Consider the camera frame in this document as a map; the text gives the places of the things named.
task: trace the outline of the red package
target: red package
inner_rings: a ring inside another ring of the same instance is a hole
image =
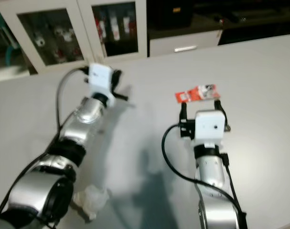
[[[97,32],[98,32],[98,35],[99,35],[100,42],[102,42],[102,29],[101,29],[101,27],[99,25],[98,19],[95,19],[95,22],[96,22],[96,27],[97,27]]]
[[[216,99],[220,95],[217,92],[215,84],[196,86],[195,88],[185,91],[178,92],[175,94],[178,103],[187,103],[191,101],[199,101],[206,99]]]

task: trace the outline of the black bracket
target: black bracket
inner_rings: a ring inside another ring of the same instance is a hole
[[[114,95],[115,98],[117,99],[122,99],[125,101],[128,101],[128,97],[122,94],[117,94],[116,92],[114,92],[115,88],[117,87],[118,83],[119,83],[119,79],[120,76],[122,74],[121,70],[114,70],[113,74],[112,74],[112,81],[111,81],[111,92]]]
[[[224,116],[226,118],[224,131],[230,132],[231,127],[227,123],[226,112],[222,108],[221,102],[219,99],[216,99],[214,101],[214,107],[215,107],[215,110],[221,111],[224,114]],[[191,140],[193,140],[194,139],[194,132],[195,132],[195,120],[194,119],[187,119],[187,104],[186,103],[181,104],[181,111],[179,114],[179,125],[180,125],[181,137],[190,137]]]
[[[179,115],[180,134],[181,137],[190,137],[191,140],[193,140],[195,131],[195,120],[187,119],[186,107],[186,103],[181,104],[181,111]]]

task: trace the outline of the silver robotic arm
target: silver robotic arm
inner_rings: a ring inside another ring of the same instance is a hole
[[[39,229],[56,225],[66,214],[74,190],[76,172],[93,141],[105,111],[115,98],[119,72],[92,64],[88,69],[90,97],[67,118],[60,132],[27,173],[12,187],[8,209],[0,210],[0,229]]]
[[[241,210],[228,169],[228,156],[219,153],[224,132],[230,131],[230,126],[220,101],[215,100],[214,105],[214,110],[199,111],[195,119],[187,119],[186,103],[183,103],[179,123],[168,128],[163,136],[163,156],[175,174],[195,184],[200,197],[198,214],[202,229],[247,229],[246,213]],[[174,127],[180,128],[181,137],[192,140],[195,179],[182,175],[167,158],[165,139]]]

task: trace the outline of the black cable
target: black cable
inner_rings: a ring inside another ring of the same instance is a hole
[[[225,167],[226,167],[226,172],[227,172],[227,174],[229,175],[229,178],[230,178],[230,186],[231,186],[231,189],[232,189],[234,200],[236,201],[237,205],[240,208],[240,204],[239,204],[238,198],[236,196],[236,192],[235,192],[235,189],[234,189],[234,185],[233,185],[233,181],[232,181],[232,178],[231,178],[231,173],[230,173],[229,167],[228,166],[225,166]]]
[[[161,147],[162,147],[162,153],[163,153],[163,157],[168,165],[168,167],[176,174],[178,175],[179,177],[181,177],[182,179],[184,180],[187,180],[189,182],[192,182],[194,184],[199,184],[199,185],[203,185],[203,186],[206,186],[206,187],[210,187],[212,188],[213,190],[221,193],[222,195],[224,195],[234,206],[235,208],[237,209],[238,212],[242,212],[240,206],[236,203],[236,201],[229,195],[227,194],[225,191],[223,191],[222,189],[220,188],[217,188],[213,185],[210,185],[208,183],[205,183],[201,180],[198,180],[198,179],[193,179],[193,178],[189,178],[189,177],[186,177],[184,176],[183,174],[181,174],[178,170],[176,170],[173,165],[171,164],[171,162],[169,161],[167,155],[166,155],[166,152],[165,152],[165,140],[166,140],[166,136],[167,134],[171,131],[171,129],[175,128],[175,127],[180,127],[180,124],[174,124],[172,126],[170,126],[164,133],[163,135],[163,138],[162,138],[162,143],[161,143]]]
[[[71,76],[73,73],[79,71],[80,69],[72,69],[68,73],[66,73],[61,81],[59,82],[59,85],[57,87],[56,92],[56,100],[55,100],[55,115],[56,115],[56,124],[57,124],[57,131],[60,132],[61,130],[61,124],[60,124],[60,111],[59,111],[59,104],[60,104],[60,93],[62,92],[62,88],[66,80],[69,76]]]

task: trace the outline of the cabinet frame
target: cabinet frame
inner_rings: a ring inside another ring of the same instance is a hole
[[[101,63],[112,63],[147,57],[147,19],[145,0],[77,0],[94,58]],[[138,52],[105,57],[100,44],[92,7],[117,3],[135,3]]]
[[[58,9],[67,11],[84,60],[45,65],[18,18],[18,14]],[[0,12],[38,73],[72,69],[94,61],[76,0],[1,0]]]

